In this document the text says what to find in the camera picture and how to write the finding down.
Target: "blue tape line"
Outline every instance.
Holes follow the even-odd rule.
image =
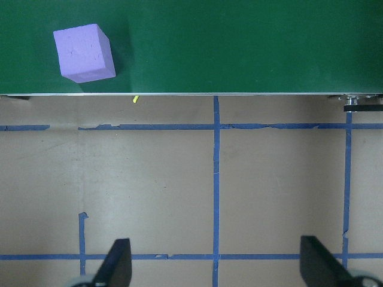
[[[0,260],[79,260],[79,254],[0,255]]]
[[[333,123],[333,124],[323,124],[323,123],[313,123],[313,124],[221,124],[221,129],[265,129],[271,127],[274,129],[345,129],[346,124],[342,123]]]
[[[133,260],[213,260],[213,254],[133,254]]]
[[[97,127],[79,127],[78,130],[213,130],[213,124],[101,124]]]
[[[11,260],[104,260],[106,254],[5,254],[0,255],[0,261]],[[333,254],[342,259],[343,254]],[[348,259],[383,259],[383,253],[348,253]],[[133,254],[133,260],[209,260],[216,261],[214,254]],[[219,260],[298,260],[299,254],[221,254]]]
[[[299,254],[221,254],[221,260],[287,260],[299,259]]]
[[[27,124],[22,126],[0,126],[0,132],[24,132],[27,130],[47,130],[48,124]]]
[[[346,114],[346,153],[345,153],[345,192],[343,212],[343,248],[342,264],[347,268],[348,259],[348,229],[349,229],[349,197],[351,193],[351,143],[352,143],[352,113]]]
[[[220,256],[220,103],[214,96],[214,153],[213,153],[213,272],[212,285],[218,287],[218,261]]]
[[[86,254],[85,254],[85,219],[88,215],[82,212],[78,215],[78,241],[80,244],[80,275],[85,275]]]
[[[348,259],[383,259],[383,253],[349,253]]]
[[[383,124],[352,124],[352,129],[353,130],[381,130],[383,129]]]
[[[213,287],[218,287],[218,265],[219,262],[214,260],[213,262],[213,277],[212,277],[212,283]]]

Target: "blue tape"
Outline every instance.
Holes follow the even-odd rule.
[[[287,260],[299,259],[299,254],[221,254],[221,260]]]
[[[79,127],[78,130],[213,130],[213,124],[101,124],[97,127]]]
[[[353,130],[381,130],[383,129],[383,124],[352,124],[352,129]]]
[[[345,129],[346,124],[342,123],[333,123],[333,124],[323,124],[323,123],[314,123],[314,124],[221,124],[221,129],[243,129],[243,130],[252,130],[252,129],[265,129],[271,127],[274,129]]]
[[[351,143],[352,143],[352,113],[346,114],[346,153],[345,153],[345,192],[343,212],[343,248],[342,264],[347,268],[348,259],[348,229],[349,229],[349,197],[351,193]]]
[[[106,254],[6,254],[0,255],[0,261],[11,260],[104,260]],[[342,259],[343,254],[333,254]],[[348,253],[348,259],[383,259],[383,253]],[[133,260],[209,260],[216,261],[214,254],[133,254]],[[299,254],[221,254],[219,260],[294,260]]]
[[[213,260],[213,254],[133,254],[133,260]]]
[[[383,259],[383,253],[349,253],[348,259]]]
[[[218,261],[220,254],[220,103],[214,96],[214,153],[213,153],[213,274],[212,285],[218,287]]]
[[[0,126],[0,132],[24,132],[27,130],[47,130],[48,124],[27,124],[22,126]]]
[[[0,255],[0,260],[79,260],[79,254]]]
[[[78,215],[78,241],[80,244],[80,275],[85,275],[86,254],[85,254],[85,219],[88,215],[83,212]]]

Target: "purple foam cube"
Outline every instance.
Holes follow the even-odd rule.
[[[97,24],[53,32],[61,75],[76,83],[115,77],[109,39]]]

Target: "green board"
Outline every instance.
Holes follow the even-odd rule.
[[[60,75],[54,30],[97,23],[117,76]],[[0,94],[382,93],[382,1],[0,0]]]

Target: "beige floor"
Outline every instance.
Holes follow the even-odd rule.
[[[220,97],[220,121],[344,123],[325,97]],[[354,123],[381,123],[357,113]],[[212,97],[33,97],[0,100],[0,255],[105,254],[130,237],[134,254],[213,252],[213,130],[89,130],[100,124],[213,124]],[[220,132],[220,253],[297,254],[313,234],[342,253],[341,129]],[[352,131],[349,253],[383,253],[383,132]],[[94,273],[100,260],[88,260]],[[383,274],[383,259],[349,259]],[[63,286],[78,260],[0,260],[0,286]],[[132,286],[212,286],[209,260],[134,260]],[[304,286],[298,260],[221,260],[219,286]]]

